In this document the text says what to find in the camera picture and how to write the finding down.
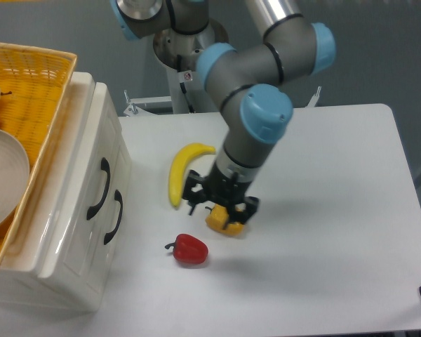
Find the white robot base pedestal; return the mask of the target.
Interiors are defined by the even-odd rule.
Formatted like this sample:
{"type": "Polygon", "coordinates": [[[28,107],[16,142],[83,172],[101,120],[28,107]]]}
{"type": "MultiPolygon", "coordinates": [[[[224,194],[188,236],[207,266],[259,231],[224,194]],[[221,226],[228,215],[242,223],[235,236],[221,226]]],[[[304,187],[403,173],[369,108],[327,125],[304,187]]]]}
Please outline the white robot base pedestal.
{"type": "Polygon", "coordinates": [[[175,32],[168,24],[121,17],[121,28],[131,39],[154,34],[157,58],[177,77],[182,107],[195,112],[199,95],[208,91],[207,103],[221,110],[226,102],[255,84],[278,86],[323,69],[324,42],[333,42],[330,30],[311,24],[300,13],[279,18],[255,18],[262,44],[236,52],[218,22],[208,20],[199,29],[175,32]]]}

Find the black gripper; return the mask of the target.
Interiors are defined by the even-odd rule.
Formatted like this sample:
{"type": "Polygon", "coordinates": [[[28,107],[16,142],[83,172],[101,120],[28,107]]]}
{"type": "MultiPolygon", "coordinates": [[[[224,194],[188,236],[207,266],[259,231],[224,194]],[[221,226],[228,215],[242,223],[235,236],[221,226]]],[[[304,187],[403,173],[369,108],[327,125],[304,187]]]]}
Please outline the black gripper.
{"type": "Polygon", "coordinates": [[[238,173],[225,176],[217,164],[214,164],[205,178],[195,170],[189,171],[182,198],[190,206],[189,216],[198,204],[206,201],[206,195],[210,201],[225,206],[228,217],[223,228],[226,230],[232,223],[244,225],[257,212],[260,200],[246,196],[250,184],[251,182],[242,182],[238,173]]]}

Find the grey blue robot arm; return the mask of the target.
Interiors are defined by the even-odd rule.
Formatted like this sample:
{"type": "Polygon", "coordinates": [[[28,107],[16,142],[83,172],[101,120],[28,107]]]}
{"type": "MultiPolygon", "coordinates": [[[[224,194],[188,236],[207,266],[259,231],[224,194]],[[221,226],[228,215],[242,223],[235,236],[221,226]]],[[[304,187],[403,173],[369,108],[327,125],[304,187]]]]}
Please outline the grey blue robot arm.
{"type": "Polygon", "coordinates": [[[112,10],[127,39],[155,34],[166,41],[163,63],[194,71],[228,125],[210,173],[203,177],[182,167],[179,198],[191,207],[214,204],[207,224],[230,230],[245,224],[259,199],[246,192],[282,138],[293,114],[279,90],[287,81],[316,74],[335,60],[333,33],[310,23],[295,1],[248,1],[262,43],[238,52],[219,42],[207,1],[113,1],[112,10]]]}

